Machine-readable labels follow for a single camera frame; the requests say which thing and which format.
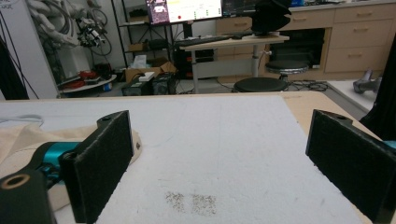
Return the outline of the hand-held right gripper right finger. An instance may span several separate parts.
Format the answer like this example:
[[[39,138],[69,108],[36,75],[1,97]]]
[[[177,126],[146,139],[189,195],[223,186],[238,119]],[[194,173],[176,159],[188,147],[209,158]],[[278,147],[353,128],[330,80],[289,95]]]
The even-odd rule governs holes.
[[[371,221],[392,221],[396,149],[358,129],[351,119],[316,109],[305,154]]]

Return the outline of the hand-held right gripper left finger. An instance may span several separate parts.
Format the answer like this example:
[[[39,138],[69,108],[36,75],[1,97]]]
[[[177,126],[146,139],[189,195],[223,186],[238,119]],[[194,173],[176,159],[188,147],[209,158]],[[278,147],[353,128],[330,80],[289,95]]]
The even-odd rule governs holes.
[[[74,219],[93,224],[126,172],[134,155],[127,110],[97,120],[97,128],[59,159]]]

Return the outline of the white side table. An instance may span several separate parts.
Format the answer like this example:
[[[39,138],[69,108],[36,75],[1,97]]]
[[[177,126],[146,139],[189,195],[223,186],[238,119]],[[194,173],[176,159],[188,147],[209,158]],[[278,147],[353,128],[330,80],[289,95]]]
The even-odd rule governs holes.
[[[352,80],[331,80],[329,86],[338,94],[346,98],[350,103],[368,113],[374,105],[376,93],[366,91],[364,93],[356,93],[353,88]]]

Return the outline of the round white low table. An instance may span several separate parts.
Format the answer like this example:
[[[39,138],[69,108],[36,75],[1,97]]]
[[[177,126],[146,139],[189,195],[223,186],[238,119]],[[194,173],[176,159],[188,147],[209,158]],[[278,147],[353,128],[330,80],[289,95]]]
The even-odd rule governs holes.
[[[101,88],[103,91],[110,91],[112,89],[112,82],[117,78],[116,75],[112,75],[110,79],[99,81],[96,84],[92,85],[84,85],[75,89],[64,89],[59,90],[59,93],[66,94],[66,93],[73,93],[78,91],[86,91],[91,90],[94,88]]]

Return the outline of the grey hand-held device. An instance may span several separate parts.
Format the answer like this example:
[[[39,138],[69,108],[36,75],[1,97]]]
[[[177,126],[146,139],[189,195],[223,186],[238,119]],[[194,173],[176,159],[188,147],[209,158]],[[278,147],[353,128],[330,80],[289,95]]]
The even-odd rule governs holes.
[[[354,92],[358,94],[363,94],[366,91],[372,91],[374,93],[377,93],[380,88],[382,77],[372,79],[372,75],[373,75],[373,71],[371,69],[368,69],[364,73],[362,78],[354,81],[353,82]]]

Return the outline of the black equipment box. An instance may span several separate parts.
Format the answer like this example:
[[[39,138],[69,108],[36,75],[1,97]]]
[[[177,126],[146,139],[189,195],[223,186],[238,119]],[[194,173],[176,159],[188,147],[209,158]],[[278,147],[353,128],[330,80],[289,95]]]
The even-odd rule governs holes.
[[[151,81],[140,81],[138,78],[133,79],[121,88],[123,96],[142,96],[152,95],[153,88]]]

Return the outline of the beige cloth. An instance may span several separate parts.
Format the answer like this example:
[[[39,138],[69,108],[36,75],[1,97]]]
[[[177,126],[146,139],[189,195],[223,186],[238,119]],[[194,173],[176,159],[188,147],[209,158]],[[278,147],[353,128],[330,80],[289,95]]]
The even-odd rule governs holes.
[[[80,142],[88,137],[96,125],[63,129],[59,131],[44,131],[38,124],[0,128],[0,179],[16,173],[32,159],[35,151],[47,142]],[[134,155],[132,164],[142,152],[142,142],[139,133],[132,130]],[[57,211],[70,204],[66,188],[56,185],[49,190],[49,200],[52,210]]]

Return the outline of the black computer case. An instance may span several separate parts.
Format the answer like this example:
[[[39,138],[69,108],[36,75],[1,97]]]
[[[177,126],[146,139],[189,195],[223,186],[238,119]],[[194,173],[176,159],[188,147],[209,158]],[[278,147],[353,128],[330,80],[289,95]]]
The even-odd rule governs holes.
[[[176,79],[172,73],[163,73],[152,81],[154,95],[166,95],[176,93]]]

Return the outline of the brown cardboard box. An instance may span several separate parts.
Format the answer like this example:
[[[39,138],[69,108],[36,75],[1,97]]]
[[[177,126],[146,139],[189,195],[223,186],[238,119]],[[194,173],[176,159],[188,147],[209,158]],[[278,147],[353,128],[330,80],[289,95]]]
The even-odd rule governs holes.
[[[146,72],[154,72],[155,75],[159,75],[160,73],[175,73],[177,68],[169,61],[160,61],[160,60],[149,60],[148,67],[145,68],[127,68],[124,72],[125,81],[130,82],[134,78],[136,78],[139,74],[144,74]]]

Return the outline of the black round stool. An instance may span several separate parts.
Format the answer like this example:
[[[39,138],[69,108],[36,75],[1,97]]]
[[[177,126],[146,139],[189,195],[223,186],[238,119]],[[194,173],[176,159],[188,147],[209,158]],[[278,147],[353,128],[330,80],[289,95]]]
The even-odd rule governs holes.
[[[306,63],[293,60],[271,61],[265,65],[267,72],[279,74],[279,79],[283,81],[288,81],[289,75],[305,73],[308,68]]]
[[[269,92],[283,91],[288,83],[271,77],[249,77],[234,83],[233,90],[237,92]]]

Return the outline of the white table mat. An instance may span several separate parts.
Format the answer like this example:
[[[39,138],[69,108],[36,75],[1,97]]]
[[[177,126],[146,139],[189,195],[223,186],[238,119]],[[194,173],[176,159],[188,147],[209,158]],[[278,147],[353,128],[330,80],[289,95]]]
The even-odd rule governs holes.
[[[305,153],[279,96],[85,98],[0,103],[0,117],[38,115],[47,131],[128,111],[143,151],[98,224],[361,224]]]

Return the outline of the white panel board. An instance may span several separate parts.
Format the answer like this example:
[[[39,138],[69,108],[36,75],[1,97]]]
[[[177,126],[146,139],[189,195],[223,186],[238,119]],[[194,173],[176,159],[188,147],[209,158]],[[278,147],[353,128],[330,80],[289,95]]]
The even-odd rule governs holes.
[[[29,98],[56,99],[58,90],[25,0],[0,0],[0,40]]]

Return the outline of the light wooden drawer cabinet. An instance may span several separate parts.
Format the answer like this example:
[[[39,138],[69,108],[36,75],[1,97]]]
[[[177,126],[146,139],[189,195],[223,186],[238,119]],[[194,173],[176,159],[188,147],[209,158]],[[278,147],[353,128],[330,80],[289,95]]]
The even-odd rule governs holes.
[[[294,79],[344,80],[379,75],[396,34],[396,0],[293,7],[284,31],[324,30],[319,64]]]

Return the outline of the black metal shelf rack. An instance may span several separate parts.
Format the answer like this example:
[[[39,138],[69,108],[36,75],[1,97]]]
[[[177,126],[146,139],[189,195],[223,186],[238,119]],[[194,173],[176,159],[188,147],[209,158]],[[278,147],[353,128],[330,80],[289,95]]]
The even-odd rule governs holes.
[[[149,22],[146,0],[110,0],[120,41],[123,64],[128,66],[135,55],[149,59],[171,59],[171,28]]]

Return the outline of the black keyboard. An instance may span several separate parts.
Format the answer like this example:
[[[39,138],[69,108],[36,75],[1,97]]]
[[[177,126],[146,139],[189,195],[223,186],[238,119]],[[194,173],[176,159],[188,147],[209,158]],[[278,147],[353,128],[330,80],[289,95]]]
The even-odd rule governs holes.
[[[222,40],[229,39],[228,36],[219,35],[219,36],[210,36],[210,37],[203,37],[203,38],[193,38],[193,39],[184,39],[175,42],[176,47],[188,47],[193,45],[217,42]]]

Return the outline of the light wooden standing desk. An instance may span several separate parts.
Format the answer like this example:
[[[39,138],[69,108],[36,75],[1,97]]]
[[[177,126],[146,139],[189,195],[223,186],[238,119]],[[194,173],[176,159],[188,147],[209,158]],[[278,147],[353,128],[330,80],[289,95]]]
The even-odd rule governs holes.
[[[187,47],[181,47],[191,53],[191,67],[193,72],[194,93],[199,93],[199,79],[207,77],[223,77],[241,75],[250,72],[253,77],[259,75],[259,46],[284,43],[290,38],[284,35],[245,36],[242,39],[227,39]],[[234,61],[214,61],[206,63],[196,62],[196,51],[204,49],[226,49],[234,47],[252,47],[250,59]]]

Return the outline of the black bulky object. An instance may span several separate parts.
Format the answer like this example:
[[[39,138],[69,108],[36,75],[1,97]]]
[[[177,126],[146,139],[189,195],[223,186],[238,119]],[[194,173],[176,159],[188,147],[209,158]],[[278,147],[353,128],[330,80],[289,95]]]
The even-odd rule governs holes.
[[[267,34],[283,28],[290,22],[290,5],[291,0],[261,0],[255,5],[255,12],[251,16],[251,30]]]

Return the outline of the large computer monitor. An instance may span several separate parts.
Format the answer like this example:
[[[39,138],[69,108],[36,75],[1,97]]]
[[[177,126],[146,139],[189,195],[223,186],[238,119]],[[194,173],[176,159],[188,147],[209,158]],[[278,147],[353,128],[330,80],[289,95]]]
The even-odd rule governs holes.
[[[152,25],[202,21],[222,16],[222,0],[146,0]]]

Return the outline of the dark computer monitor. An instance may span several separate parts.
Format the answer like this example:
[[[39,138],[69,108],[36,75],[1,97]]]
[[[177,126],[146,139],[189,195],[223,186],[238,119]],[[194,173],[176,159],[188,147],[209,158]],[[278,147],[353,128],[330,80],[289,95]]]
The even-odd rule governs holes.
[[[255,12],[259,0],[222,0],[223,17],[245,17]]]

